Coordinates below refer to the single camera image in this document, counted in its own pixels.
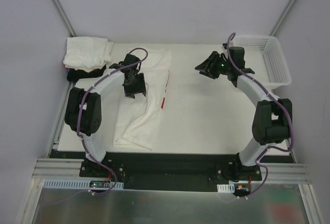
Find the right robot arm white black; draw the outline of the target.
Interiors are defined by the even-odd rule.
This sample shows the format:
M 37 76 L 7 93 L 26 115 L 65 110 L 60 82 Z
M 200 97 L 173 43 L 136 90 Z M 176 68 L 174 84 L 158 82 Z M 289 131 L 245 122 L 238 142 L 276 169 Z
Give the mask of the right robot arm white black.
M 244 180 L 251 173 L 250 167 L 256 166 L 268 149 L 277 149 L 276 144 L 291 138 L 292 102 L 273 96 L 254 78 L 255 72 L 245 67 L 243 47 L 227 48 L 227 53 L 213 51 L 208 58 L 194 69 L 211 79 L 220 75 L 242 91 L 255 106 L 252 122 L 253 138 L 238 153 L 238 164 L 232 167 L 232 174 Z

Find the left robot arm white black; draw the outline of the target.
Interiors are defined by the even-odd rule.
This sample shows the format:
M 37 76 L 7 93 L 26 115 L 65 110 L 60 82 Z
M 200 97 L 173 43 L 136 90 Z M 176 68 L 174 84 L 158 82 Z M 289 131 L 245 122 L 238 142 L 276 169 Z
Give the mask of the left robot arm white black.
M 109 165 L 103 161 L 106 149 L 103 143 L 101 126 L 104 114 L 103 101 L 110 98 L 114 104 L 111 117 L 117 117 L 121 95 L 135 98 L 137 94 L 146 96 L 144 74 L 140 72 L 143 59 L 129 52 L 123 61 L 112 64 L 110 71 L 87 88 L 73 87 L 69 92 L 64 122 L 80 138 L 86 158 L 92 161 L 91 171 L 97 177 L 108 174 Z

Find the white t shirt red print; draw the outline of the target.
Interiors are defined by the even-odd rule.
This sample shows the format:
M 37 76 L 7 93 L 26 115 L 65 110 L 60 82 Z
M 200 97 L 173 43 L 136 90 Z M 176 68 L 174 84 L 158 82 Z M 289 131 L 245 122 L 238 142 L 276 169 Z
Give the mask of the white t shirt red print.
M 146 95 L 122 97 L 112 145 L 151 151 L 162 121 L 162 105 L 172 62 L 170 49 L 148 49 L 142 62 Z

